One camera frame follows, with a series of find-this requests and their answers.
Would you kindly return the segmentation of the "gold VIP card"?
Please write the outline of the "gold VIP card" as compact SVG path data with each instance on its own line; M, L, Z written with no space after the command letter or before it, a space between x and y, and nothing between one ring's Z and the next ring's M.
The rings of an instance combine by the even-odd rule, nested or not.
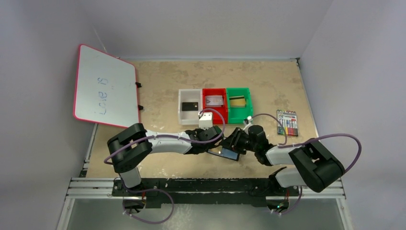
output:
M246 107L247 102L246 102L246 98L244 96L233 96L233 97L229 97L229 105L232 108L242 108L242 107Z

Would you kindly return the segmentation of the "white plastic bin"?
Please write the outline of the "white plastic bin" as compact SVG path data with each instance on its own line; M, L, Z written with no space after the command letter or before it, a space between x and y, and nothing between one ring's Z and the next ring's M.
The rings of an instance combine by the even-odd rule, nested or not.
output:
M180 125L197 125L203 109L202 89L179 89L178 121Z

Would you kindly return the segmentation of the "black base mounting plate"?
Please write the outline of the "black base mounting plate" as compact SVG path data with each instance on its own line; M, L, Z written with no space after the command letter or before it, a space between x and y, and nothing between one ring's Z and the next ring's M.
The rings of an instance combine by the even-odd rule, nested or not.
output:
M144 198L147 208L174 202L285 209L288 199L298 195L298 187L282 188L269 178L143 178L139 186L129 189L115 179L112 189L112 196Z

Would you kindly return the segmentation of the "black credit card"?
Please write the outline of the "black credit card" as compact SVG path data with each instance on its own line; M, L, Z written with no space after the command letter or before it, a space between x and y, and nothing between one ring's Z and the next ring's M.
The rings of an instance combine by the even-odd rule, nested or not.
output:
M181 111L199 111L198 102L182 102Z

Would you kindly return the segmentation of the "black leather card holder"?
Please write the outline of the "black leather card holder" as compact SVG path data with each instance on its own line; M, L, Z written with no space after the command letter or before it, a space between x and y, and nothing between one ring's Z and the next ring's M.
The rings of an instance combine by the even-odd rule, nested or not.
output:
M222 146L216 146L215 148L208 149L206 151L209 154L212 154L217 157L233 160L233 161L238 161L239 160L239 153L236 153L232 150L229 150L227 148L224 148Z

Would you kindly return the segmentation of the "green plastic bin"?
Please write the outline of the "green plastic bin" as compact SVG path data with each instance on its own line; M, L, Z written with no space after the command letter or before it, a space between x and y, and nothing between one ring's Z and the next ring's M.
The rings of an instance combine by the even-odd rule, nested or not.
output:
M246 98L247 105L242 108L232 108L229 105L229 97L244 96ZM253 115L253 105L251 100L251 93L249 88L226 88L226 98L228 102L228 123L240 124L248 116Z

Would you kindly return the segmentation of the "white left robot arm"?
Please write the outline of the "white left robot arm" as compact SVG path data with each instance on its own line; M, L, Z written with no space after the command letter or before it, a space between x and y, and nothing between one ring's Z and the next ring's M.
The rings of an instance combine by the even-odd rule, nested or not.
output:
M213 126L180 133L159 133L136 123L107 141L110 155L103 162L113 166L126 187L133 188L142 182L137 166L148 155L166 152L204 153L224 138L224 130L225 127Z

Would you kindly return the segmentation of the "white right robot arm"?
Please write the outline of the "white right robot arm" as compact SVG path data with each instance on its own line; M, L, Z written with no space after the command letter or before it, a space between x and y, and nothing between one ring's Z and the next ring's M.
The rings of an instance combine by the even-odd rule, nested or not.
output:
M342 163L320 141L283 148L269 143L259 125L236 128L222 145L237 154L251 151L262 165L281 166L271 179L282 188L307 186L320 193L345 173Z

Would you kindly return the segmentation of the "aluminium rail frame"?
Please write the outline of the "aluminium rail frame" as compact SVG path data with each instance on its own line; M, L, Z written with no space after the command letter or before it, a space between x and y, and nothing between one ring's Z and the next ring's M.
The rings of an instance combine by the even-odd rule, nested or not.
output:
M127 192L100 164L118 128L96 125L83 170L69 183L59 230L350 230L341 181L321 193L278 188L269 178L145 178L145 195Z

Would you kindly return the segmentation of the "pink framed whiteboard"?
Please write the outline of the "pink framed whiteboard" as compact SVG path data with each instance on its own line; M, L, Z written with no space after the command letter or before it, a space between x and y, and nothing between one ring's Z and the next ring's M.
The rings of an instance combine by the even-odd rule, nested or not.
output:
M136 68L81 44L78 50L73 116L115 127L140 121Z

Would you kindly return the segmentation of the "silver VIP card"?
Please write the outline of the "silver VIP card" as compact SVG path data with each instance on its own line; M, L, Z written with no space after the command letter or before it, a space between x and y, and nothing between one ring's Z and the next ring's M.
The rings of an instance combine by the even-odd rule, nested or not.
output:
M224 105L224 99L222 95L208 95L205 96L206 107L221 107Z

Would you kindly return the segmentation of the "red plastic bin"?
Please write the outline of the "red plastic bin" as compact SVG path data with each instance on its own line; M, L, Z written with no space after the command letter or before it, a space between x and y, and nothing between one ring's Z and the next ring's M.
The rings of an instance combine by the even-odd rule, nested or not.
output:
M204 88L203 93L203 109L211 108L216 110L225 120L225 123L228 123L228 102L226 98L226 89L225 88ZM205 106L205 96L208 95L222 95L224 99L224 105L221 107L206 107Z

